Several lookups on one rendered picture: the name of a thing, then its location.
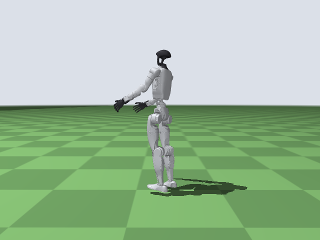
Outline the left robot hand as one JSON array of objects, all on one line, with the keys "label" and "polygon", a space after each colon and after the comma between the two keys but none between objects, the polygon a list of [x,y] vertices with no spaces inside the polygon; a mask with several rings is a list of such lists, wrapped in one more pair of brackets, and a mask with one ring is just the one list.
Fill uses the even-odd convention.
[{"label": "left robot hand", "polygon": [[116,103],[113,105],[113,106],[114,106],[114,109],[115,109],[117,112],[119,112],[119,109],[121,109],[124,104],[127,104],[127,103],[129,102],[129,100],[126,101],[126,102],[124,102],[124,100],[123,100],[123,98],[122,98],[122,99],[120,99],[120,100],[116,100],[115,102],[116,102]]}]

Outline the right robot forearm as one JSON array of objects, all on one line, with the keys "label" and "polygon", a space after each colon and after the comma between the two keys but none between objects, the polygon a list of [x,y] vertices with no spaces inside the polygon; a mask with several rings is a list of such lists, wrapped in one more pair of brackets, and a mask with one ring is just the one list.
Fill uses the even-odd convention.
[{"label": "right robot forearm", "polygon": [[159,99],[151,99],[151,100],[149,100],[148,102],[146,102],[146,105],[147,106],[150,106],[150,105],[154,105],[155,104],[155,102],[157,102],[157,101],[159,101]]}]

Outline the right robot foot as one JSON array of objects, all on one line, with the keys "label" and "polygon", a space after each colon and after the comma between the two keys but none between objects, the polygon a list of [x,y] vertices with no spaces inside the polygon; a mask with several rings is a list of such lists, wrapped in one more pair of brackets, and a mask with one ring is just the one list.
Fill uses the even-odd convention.
[{"label": "right robot foot", "polygon": [[166,185],[167,187],[171,187],[171,188],[176,188],[177,187],[177,183],[175,181],[172,181],[171,182],[164,182],[163,185]]}]

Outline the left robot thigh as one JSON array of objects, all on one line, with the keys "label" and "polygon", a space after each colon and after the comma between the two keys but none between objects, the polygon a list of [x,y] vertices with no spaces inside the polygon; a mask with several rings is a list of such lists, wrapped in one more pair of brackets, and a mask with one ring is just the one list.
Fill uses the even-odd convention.
[{"label": "left robot thigh", "polygon": [[155,112],[148,116],[147,120],[147,138],[152,152],[156,148],[161,149],[162,157],[165,154],[165,149],[161,146],[158,146],[159,141],[159,129],[156,124],[160,124],[162,122],[162,114],[160,112]]}]

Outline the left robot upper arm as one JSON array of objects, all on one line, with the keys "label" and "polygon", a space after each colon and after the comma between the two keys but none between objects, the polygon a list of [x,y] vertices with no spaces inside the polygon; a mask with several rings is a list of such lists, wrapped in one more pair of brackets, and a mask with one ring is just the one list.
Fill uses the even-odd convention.
[{"label": "left robot upper arm", "polygon": [[152,84],[153,80],[160,75],[161,71],[162,71],[161,69],[155,68],[155,67],[152,67],[149,70],[149,74],[148,74],[147,78],[145,79],[145,84],[143,84],[144,90],[142,91],[142,93],[145,93],[148,90],[148,88]]}]

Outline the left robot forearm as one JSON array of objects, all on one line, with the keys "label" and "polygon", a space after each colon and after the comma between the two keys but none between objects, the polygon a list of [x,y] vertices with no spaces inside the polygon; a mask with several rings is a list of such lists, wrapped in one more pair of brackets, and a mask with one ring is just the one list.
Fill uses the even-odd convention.
[{"label": "left robot forearm", "polygon": [[145,86],[141,84],[137,89],[135,89],[132,93],[129,93],[127,96],[123,98],[124,102],[131,101],[137,96],[141,95],[141,92],[145,89]]}]

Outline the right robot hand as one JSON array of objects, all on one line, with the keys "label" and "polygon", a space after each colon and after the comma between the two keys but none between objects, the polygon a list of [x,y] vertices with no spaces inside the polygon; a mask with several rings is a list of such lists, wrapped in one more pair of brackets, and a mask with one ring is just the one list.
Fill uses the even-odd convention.
[{"label": "right robot hand", "polygon": [[[133,106],[133,110],[135,110],[136,108],[138,108],[138,109],[136,109],[135,111],[137,111],[136,113],[138,113],[139,111],[141,111],[141,110],[143,110],[145,107],[149,107],[149,106],[147,106],[146,105],[146,103],[147,102],[149,102],[149,100],[148,101],[145,101],[144,103],[143,102],[136,102],[135,104],[137,104],[137,105],[135,105],[135,106]],[[137,106],[137,107],[136,107]],[[139,110],[140,109],[140,110]]]}]

